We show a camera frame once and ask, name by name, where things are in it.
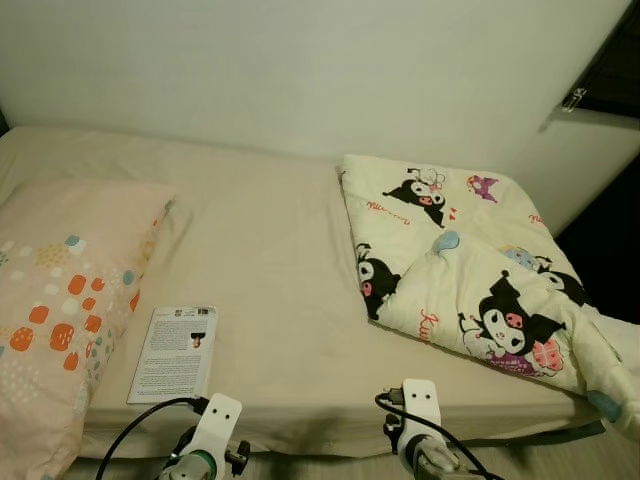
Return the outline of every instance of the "beige bed sheet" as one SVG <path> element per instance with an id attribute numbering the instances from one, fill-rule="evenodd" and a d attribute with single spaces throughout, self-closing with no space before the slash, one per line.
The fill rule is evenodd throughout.
<path id="1" fill-rule="evenodd" d="M 373 397 L 404 378 L 435 382 L 443 424 L 461 439 L 598 418 L 582 398 L 368 323 L 332 164 L 69 129 L 22 127 L 0 140 L 0 203 L 15 185 L 43 177 L 179 189 L 138 309 L 89 408 L 83 456 L 102 456 L 144 409 L 126 399 L 158 305 L 218 308 L 209 390 L 244 404 L 234 438 L 256 449 L 387 452 L 384 412 Z M 196 420 L 186 408 L 161 411 L 117 456 L 164 455 Z"/>

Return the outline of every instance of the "pink pillow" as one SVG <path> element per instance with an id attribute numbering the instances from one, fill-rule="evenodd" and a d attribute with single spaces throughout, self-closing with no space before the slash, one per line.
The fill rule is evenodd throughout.
<path id="1" fill-rule="evenodd" d="M 19 188 L 0 208 L 3 479 L 53 479 L 73 462 L 174 195 L 60 180 Z"/>

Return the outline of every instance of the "white blanket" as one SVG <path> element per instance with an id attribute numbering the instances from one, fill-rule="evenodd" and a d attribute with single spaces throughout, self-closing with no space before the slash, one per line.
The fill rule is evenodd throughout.
<path id="1" fill-rule="evenodd" d="M 638 440 L 631 377 L 515 182 L 359 156 L 345 159 L 342 182 L 372 320 L 586 395 Z"/>

